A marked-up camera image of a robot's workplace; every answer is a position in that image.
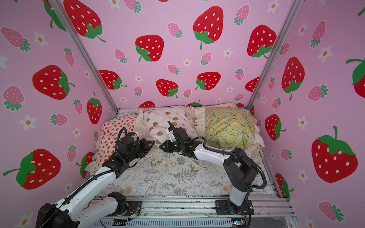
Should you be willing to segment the grey floral bed sheet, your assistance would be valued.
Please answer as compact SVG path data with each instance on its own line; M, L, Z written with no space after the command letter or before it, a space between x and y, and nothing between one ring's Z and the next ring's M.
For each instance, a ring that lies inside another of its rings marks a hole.
M195 108L186 107L195 127ZM118 117L137 110L122 110ZM164 153L164 162L150 163L147 157L126 170L101 192L106 196L119 192L126 196L215 196L229 195L233 185L223 167L211 162L193 160L175 153Z

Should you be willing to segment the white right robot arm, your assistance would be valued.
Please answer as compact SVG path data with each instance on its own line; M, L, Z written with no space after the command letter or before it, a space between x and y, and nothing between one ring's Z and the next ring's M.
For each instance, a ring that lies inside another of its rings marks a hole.
M231 184L232 192L227 200L227 209L218 209L228 214L250 212L249 195L251 191L266 187L265 174L258 164L240 148L232 151L221 150L207 145L204 137L190 138L187 132L176 128L168 121L166 130L169 139L159 146L165 153L177 153L193 160L211 162L224 168Z

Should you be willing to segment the white strawberry print pillow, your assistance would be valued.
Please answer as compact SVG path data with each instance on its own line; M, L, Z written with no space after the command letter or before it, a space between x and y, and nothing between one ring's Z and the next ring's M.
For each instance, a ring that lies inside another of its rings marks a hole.
M95 174L115 152L117 136L121 129L125 127L128 133L135 130L136 119L137 114L132 113L102 124L99 139L96 143L96 153L93 155L92 161L86 166L86 171L90 173L90 176Z

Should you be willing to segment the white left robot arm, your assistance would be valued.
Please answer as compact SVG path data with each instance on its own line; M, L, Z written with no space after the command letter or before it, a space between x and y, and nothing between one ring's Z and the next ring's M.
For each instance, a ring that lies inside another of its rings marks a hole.
M113 192L101 202L90 202L107 185L130 168L130 162L144 158L152 149L154 141L125 136L118 139L115 152L102 167L85 183L66 198L55 204L46 203L37 215L37 228L87 228L108 215L131 216L126 196Z

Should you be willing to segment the teal lemon print pillow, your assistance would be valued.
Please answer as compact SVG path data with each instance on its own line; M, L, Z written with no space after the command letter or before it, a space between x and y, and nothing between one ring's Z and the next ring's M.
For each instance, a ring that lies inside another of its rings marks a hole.
M255 141L255 119L242 108L205 109L205 138L210 147L222 150L247 150Z

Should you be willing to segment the aluminium frame post left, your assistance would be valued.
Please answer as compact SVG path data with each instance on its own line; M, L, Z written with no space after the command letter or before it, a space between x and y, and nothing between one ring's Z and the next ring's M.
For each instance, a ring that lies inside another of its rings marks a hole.
M72 25L71 20L66 14L66 11L63 7L63 1L57 1L57 0L50 0L49 1L52 7L54 8L54 11L58 18L60 19L61 23L64 25L66 32L70 36L70 39L72 40L73 44L76 46L79 54L81 55L85 65L87 66L88 70L92 74L95 82L97 83L101 93L108 101L109 105L111 106L112 110L115 114L118 113L118 107L116 106L113 98L111 97L110 93L108 92L108 89L106 85L104 84L104 81L95 66L92 58L90 57L89 53L87 52L87 49L85 48L82 40L79 37L79 34L75 30L75 28Z

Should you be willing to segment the aluminium frame post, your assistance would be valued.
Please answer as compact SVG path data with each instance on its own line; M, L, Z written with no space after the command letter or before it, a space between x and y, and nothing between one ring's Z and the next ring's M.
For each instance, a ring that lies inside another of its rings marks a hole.
M82 40L79 37L79 34L75 30L75 28L72 25L71 20L66 14L66 11L63 7L63 1L57 1L57 0L50 0L49 1L52 7L54 8L54 11L58 18L60 19L61 23L64 25L66 32L70 36L70 39L72 40L73 44L76 46L79 54L81 55L85 65L87 66L88 70L92 74L95 82L97 83L101 93L108 101L109 105L111 106L112 110L115 114L118 113L118 107L116 106L113 98L111 97L110 93L108 92L108 89L106 85L104 84L104 81L95 66L92 58L90 57L89 53L87 52L87 49L85 48Z
M256 87L255 87L248 103L245 105L246 109L251 109L252 106L254 105L255 100L258 97L258 94L259 94L260 90L262 89L262 87L271 71L271 68L274 65L274 61L276 60L276 58L279 54L279 49L284 44L284 41L286 40L295 20L300 12L300 9L301 9L303 3L304 3L304 0L292 1L292 4L289 8L287 16L286 16L285 20L283 21L282 27L278 33L278 36L277 36L276 42L273 46L273 49L270 52L270 55L264 65L261 75L259 76L259 80L256 84Z

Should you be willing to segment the white cookie print pillow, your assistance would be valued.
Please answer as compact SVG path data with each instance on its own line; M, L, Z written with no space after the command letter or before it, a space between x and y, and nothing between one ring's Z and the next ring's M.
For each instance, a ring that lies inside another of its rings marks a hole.
M170 127L169 122L176 128L181 127L190 138L198 136L194 122L187 115L185 106L178 105L140 110L136 119L135 132L141 138L155 141L153 149L147 155L147 159L152 164L164 162L162 159L163 151L159 149L159 146L170 139L167 133L167 129Z

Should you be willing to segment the aluminium frame post right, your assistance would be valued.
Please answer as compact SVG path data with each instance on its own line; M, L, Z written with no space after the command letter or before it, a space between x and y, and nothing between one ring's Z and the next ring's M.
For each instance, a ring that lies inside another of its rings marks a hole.
M273 46L273 49L270 52L270 55L264 65L261 75L259 76L259 80L256 84L256 87L255 87L248 103L245 105L246 109L251 109L252 106L254 105L255 100L258 97L258 94L259 94L260 90L262 89L262 87L271 71L271 68L274 65L274 61L276 60L276 58L279 54L279 49L284 44L284 41L286 40L295 20L300 12L300 9L301 9L303 3L304 3L304 0L292 1L292 4L289 8L287 16L286 16L285 20L283 21L282 27L278 33L278 36L277 36L276 42Z

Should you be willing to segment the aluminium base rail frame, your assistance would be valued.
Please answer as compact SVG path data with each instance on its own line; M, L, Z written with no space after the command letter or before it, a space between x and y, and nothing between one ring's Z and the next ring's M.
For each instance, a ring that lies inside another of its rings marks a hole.
M275 195L251 195L243 213L228 209L227 196L128 197L127 216L107 216L92 228L299 228L292 206Z

